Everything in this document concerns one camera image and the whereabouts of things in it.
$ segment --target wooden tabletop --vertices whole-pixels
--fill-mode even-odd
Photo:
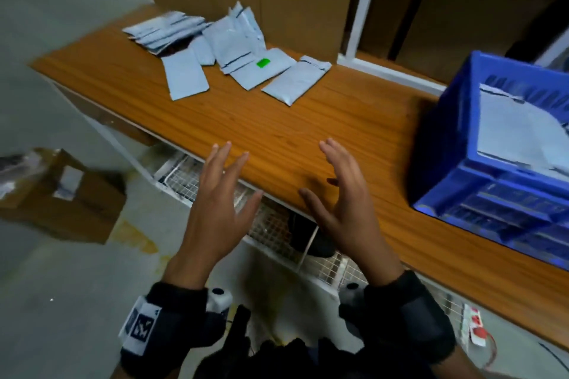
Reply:
[[[245,91],[212,66],[204,68],[208,92],[173,102],[160,59],[121,32],[159,13],[141,8],[32,67],[196,155],[230,139],[232,158],[250,151],[242,177],[300,209],[303,186],[336,199],[318,140],[337,139],[359,161],[383,233],[405,264],[569,349],[569,273],[409,207],[404,178],[413,135],[435,97],[333,66],[288,107],[260,87]]]

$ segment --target wire shelf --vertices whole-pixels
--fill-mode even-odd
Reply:
[[[199,188],[202,167],[201,162],[190,156],[183,156],[160,182],[172,189],[185,202],[194,202]],[[237,185],[234,200],[237,211],[245,205],[253,192],[252,189],[243,184]],[[289,243],[291,238],[288,231],[289,214],[290,211],[286,207],[263,197],[257,216],[249,231],[249,237],[270,249],[283,262],[287,263],[289,268],[311,278],[316,278],[332,290],[338,291],[349,283],[367,284],[364,274],[356,263],[340,252],[336,252],[330,258],[306,256],[304,261],[300,263],[302,253],[293,249]],[[423,283],[448,315],[457,337],[460,337],[463,326],[464,303],[427,281],[423,281]]]

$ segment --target green sticker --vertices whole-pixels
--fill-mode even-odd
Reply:
[[[271,63],[271,60],[269,59],[261,59],[257,62],[257,66],[259,66],[260,68],[264,68],[265,66],[267,66],[269,63]]]

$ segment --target concrete floor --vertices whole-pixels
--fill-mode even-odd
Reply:
[[[92,168],[127,172],[129,164],[29,68],[31,59],[151,0],[0,0],[0,155],[34,146],[62,147]],[[145,147],[121,137],[134,154]],[[188,208],[137,176],[107,245],[51,239],[0,221],[0,377],[104,378],[117,360],[117,333],[139,294],[160,278],[183,234]],[[143,253],[125,233],[154,243]],[[337,303],[242,243],[210,277],[230,289],[282,341],[327,335],[348,350],[359,341],[337,317]],[[487,313],[498,342],[493,369],[520,378],[563,378],[537,339]],[[207,349],[192,351],[181,377],[191,377]],[[474,351],[483,363],[488,355]]]

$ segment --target blue bin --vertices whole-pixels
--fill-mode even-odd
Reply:
[[[569,183],[477,152],[480,84],[569,122],[569,75],[473,52],[422,120],[408,194],[416,210],[569,270]]]

